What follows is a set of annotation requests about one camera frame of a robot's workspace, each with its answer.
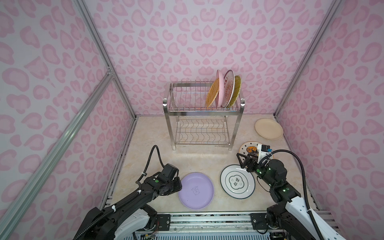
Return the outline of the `pink bear plate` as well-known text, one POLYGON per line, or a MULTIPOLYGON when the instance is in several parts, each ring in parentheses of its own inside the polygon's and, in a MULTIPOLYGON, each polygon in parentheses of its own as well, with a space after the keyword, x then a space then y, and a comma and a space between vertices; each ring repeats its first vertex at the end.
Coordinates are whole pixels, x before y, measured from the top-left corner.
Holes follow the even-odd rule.
POLYGON ((224 76, 220 70, 217 70, 216 77, 219 80, 218 81, 218 83, 219 83, 218 90, 219 91, 218 91, 218 94, 216 97, 216 107, 221 108, 222 104, 224 102, 224 99, 225 99, 225 80, 224 80, 224 76))

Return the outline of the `green rimmed woven bamboo plate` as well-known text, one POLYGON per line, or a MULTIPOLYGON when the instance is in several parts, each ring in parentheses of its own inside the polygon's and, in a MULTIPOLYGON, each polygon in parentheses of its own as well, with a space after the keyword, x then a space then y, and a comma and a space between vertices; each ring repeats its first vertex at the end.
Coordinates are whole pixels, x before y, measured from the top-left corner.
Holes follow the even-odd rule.
POLYGON ((232 98, 227 106, 227 108, 231 108, 237 101, 241 90, 242 80, 240 76, 235 76, 235 89, 232 95, 232 98))

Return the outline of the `brown woven bamboo plate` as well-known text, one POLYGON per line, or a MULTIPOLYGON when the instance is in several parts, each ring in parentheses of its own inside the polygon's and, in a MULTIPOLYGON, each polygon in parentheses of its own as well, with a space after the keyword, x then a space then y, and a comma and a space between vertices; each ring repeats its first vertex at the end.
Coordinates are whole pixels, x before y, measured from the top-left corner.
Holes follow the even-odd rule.
POLYGON ((206 107, 210 108, 211 105, 214 103, 218 93, 219 93, 219 88, 220 88, 220 80, 216 79, 214 83, 211 85, 207 97, 206 97, 206 107))

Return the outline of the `white plate orange sunburst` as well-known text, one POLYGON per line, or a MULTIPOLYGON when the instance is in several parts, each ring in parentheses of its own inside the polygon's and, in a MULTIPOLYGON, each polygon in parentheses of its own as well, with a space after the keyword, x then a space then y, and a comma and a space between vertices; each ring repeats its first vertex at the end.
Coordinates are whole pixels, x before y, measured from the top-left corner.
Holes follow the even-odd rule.
POLYGON ((230 104, 231 98, 235 90, 235 74, 232 70, 228 70, 224 76, 225 82, 225 96, 221 107, 227 108, 230 104))

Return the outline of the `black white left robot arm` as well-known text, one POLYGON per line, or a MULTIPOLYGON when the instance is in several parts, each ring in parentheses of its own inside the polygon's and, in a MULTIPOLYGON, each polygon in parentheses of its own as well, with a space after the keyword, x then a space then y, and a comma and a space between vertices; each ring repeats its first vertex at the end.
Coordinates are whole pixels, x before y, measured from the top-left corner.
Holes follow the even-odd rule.
POLYGON ((160 176, 147 178, 141 187, 116 204, 100 210, 95 207, 85 216, 75 240, 113 240, 118 227, 137 210, 144 208, 158 196, 179 192, 182 182, 179 177, 162 182, 160 176))

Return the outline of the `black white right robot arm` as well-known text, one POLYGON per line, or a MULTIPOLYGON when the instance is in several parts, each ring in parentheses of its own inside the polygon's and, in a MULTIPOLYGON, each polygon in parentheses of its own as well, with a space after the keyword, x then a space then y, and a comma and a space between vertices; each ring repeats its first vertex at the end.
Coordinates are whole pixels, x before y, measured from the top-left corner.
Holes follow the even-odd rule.
POLYGON ((289 150, 275 150, 260 160, 253 154, 237 153, 242 169, 255 173, 269 187, 269 193, 275 204, 267 208, 266 221, 270 228, 285 230, 296 240, 343 240, 311 207, 308 200, 306 175, 300 158, 289 150), (278 159, 272 159, 276 153, 288 153, 299 163, 303 194, 287 181, 287 169, 278 159))

